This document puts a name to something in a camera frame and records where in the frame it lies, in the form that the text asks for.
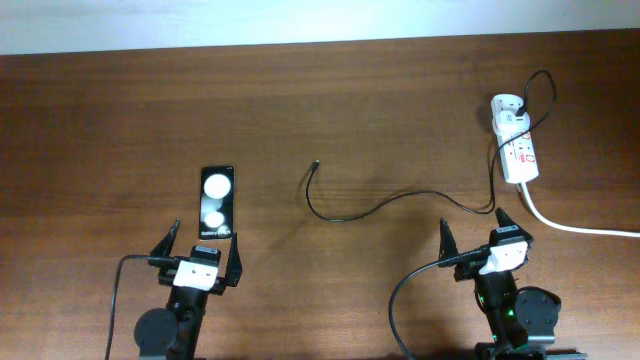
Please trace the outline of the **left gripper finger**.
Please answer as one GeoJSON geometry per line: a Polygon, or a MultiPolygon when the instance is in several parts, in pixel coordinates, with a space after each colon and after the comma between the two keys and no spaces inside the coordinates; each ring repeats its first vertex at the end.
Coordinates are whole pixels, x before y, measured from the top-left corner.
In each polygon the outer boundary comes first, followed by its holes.
{"type": "Polygon", "coordinates": [[[243,273],[243,266],[239,254],[238,238],[234,233],[231,238],[229,255],[225,271],[225,286],[237,287],[243,273]]]}
{"type": "Polygon", "coordinates": [[[151,250],[151,257],[169,257],[174,242],[177,237],[177,233],[180,227],[181,221],[176,219],[174,224],[169,229],[164,238],[151,250]]]}

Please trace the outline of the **black Samsung Galaxy smartphone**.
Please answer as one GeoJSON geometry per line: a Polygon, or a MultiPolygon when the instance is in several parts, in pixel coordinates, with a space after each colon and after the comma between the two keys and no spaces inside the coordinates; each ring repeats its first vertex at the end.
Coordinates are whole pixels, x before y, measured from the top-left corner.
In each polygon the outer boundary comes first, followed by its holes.
{"type": "Polygon", "coordinates": [[[231,165],[200,172],[199,239],[228,239],[234,232],[235,171],[231,165]]]}

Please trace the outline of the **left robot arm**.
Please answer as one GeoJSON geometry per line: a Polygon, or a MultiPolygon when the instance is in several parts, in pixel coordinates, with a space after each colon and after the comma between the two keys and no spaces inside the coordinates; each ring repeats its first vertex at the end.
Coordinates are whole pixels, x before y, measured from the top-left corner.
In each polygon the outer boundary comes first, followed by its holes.
{"type": "Polygon", "coordinates": [[[224,274],[216,248],[197,245],[187,257],[173,256],[179,226],[175,221],[148,259],[159,269],[158,282],[171,291],[164,307],[145,312],[136,323],[134,340],[143,360],[193,359],[208,299],[236,287],[243,272],[236,235],[230,238],[224,274]]]}

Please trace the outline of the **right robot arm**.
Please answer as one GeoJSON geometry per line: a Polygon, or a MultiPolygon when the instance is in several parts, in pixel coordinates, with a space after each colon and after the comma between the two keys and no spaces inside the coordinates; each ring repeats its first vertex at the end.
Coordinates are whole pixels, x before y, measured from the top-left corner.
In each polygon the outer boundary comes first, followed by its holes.
{"type": "Polygon", "coordinates": [[[457,282],[474,282],[476,303],[493,336],[491,343],[476,344],[475,358],[544,359],[545,348],[555,342],[561,300],[545,289],[516,285],[513,272],[527,263],[533,237],[503,209],[496,218],[488,243],[464,253],[441,220],[439,266],[452,267],[457,282]]]}

